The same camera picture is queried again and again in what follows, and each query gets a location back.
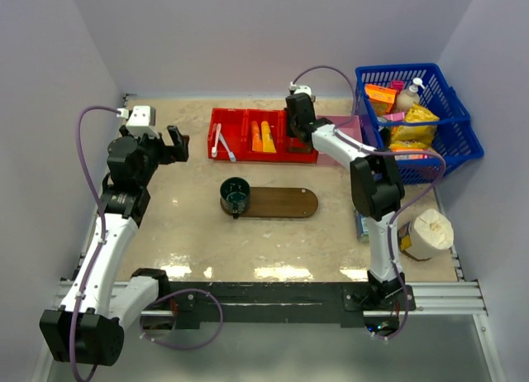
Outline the dark green mug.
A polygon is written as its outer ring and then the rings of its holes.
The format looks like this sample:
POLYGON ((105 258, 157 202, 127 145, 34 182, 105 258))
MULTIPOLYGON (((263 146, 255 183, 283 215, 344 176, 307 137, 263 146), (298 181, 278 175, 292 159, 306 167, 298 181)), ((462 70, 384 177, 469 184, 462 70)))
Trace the dark green mug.
POLYGON ((240 177, 226 179, 220 186, 222 209, 234 219, 240 217, 250 206, 250 185, 240 177))

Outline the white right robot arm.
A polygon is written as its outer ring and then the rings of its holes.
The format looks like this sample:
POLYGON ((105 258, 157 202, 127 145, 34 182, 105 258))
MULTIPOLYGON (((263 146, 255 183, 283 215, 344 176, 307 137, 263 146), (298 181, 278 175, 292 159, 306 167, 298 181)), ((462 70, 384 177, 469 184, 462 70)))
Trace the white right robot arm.
POLYGON ((317 118, 312 98, 291 91, 285 98, 287 134, 330 156, 350 173, 355 209, 365 217, 369 231, 369 288, 365 303, 379 310, 397 300, 408 310, 407 290, 397 249, 396 221, 405 191, 393 154, 376 150, 347 136, 326 118, 317 118))

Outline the clear acrylic toothbrush holder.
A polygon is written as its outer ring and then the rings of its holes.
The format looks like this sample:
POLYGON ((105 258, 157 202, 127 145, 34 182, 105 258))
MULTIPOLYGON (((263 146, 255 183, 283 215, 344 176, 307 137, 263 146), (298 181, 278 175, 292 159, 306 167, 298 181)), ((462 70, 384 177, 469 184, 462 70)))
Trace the clear acrylic toothbrush holder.
POLYGON ((309 155, 312 153, 312 148, 304 143, 302 143, 297 138, 288 139, 288 153, 292 154, 304 154, 309 155))

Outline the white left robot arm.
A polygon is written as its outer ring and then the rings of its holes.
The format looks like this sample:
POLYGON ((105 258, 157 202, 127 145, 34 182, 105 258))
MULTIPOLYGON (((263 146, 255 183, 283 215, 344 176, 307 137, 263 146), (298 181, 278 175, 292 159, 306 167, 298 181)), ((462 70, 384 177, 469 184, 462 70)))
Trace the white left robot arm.
POLYGON ((165 308, 171 300, 167 274, 135 272, 115 289, 117 272, 141 225, 150 201, 147 186, 160 165, 185 162, 189 138, 167 128, 172 145, 161 136, 134 137, 125 127, 107 148, 109 171, 102 182, 100 207, 85 260, 56 310, 46 309, 40 329, 56 361, 114 365, 127 328, 148 305, 165 308))

